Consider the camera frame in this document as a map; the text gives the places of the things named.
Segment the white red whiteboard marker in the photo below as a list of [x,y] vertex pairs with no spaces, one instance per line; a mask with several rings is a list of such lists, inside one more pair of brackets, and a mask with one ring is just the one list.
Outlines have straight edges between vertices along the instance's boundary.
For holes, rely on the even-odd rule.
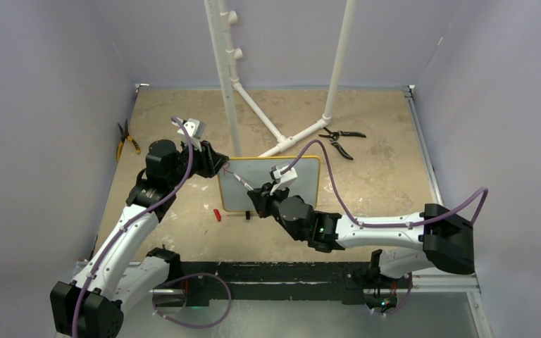
[[232,173],[232,176],[238,181],[240,182],[247,191],[253,191],[254,188],[246,181],[244,180],[241,176],[239,176],[237,173]]

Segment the yellow framed whiteboard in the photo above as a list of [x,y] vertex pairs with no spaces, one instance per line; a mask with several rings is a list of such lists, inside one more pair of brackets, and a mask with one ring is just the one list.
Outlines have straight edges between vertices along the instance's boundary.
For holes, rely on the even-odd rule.
[[[255,211],[251,199],[247,196],[243,179],[253,188],[262,187],[272,182],[271,170],[288,166],[294,156],[275,157],[241,157],[230,158],[217,174],[223,210],[227,212]],[[318,204],[318,190],[320,186],[321,160],[317,156],[302,156],[294,166],[297,179],[289,186],[290,195],[299,195],[306,203],[313,207]]]

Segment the red marker cap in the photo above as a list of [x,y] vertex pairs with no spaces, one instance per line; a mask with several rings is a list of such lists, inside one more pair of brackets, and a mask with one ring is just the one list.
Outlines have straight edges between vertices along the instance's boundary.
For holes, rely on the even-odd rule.
[[220,222],[220,221],[222,220],[222,216],[221,216],[221,214],[220,214],[220,211],[219,211],[218,209],[214,209],[213,212],[214,212],[214,215],[215,215],[215,217],[216,217],[216,220],[217,220],[218,222]]

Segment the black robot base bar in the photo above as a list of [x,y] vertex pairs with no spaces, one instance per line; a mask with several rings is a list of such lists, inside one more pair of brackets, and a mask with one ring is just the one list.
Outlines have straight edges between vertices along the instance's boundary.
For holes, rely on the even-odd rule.
[[375,251],[369,262],[217,262],[182,261],[173,251],[155,248],[147,256],[161,258],[170,270],[164,290],[176,290],[189,307],[213,300],[339,301],[378,308],[396,306],[411,289],[408,273],[399,279],[378,272]]

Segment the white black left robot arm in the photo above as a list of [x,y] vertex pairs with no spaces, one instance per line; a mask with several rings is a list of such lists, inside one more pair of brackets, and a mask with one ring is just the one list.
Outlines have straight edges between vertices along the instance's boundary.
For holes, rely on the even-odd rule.
[[178,285],[179,254],[152,249],[129,270],[133,256],[163,220],[176,194],[193,175],[215,177],[229,161],[207,141],[177,148],[162,139],[151,144],[146,167],[137,176],[118,223],[101,248],[71,282],[57,282],[50,293],[54,326],[70,337],[116,337],[124,317],[154,287]]

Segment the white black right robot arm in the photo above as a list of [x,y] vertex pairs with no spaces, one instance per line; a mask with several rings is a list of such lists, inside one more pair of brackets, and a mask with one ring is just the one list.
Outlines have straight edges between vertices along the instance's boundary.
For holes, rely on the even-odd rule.
[[353,221],[315,210],[300,196],[290,195],[288,188],[271,188],[266,183],[247,196],[260,218],[272,217],[294,241],[323,253],[376,246],[367,268],[375,286],[431,267],[456,275],[475,272],[473,221],[444,206],[426,204],[421,212]]

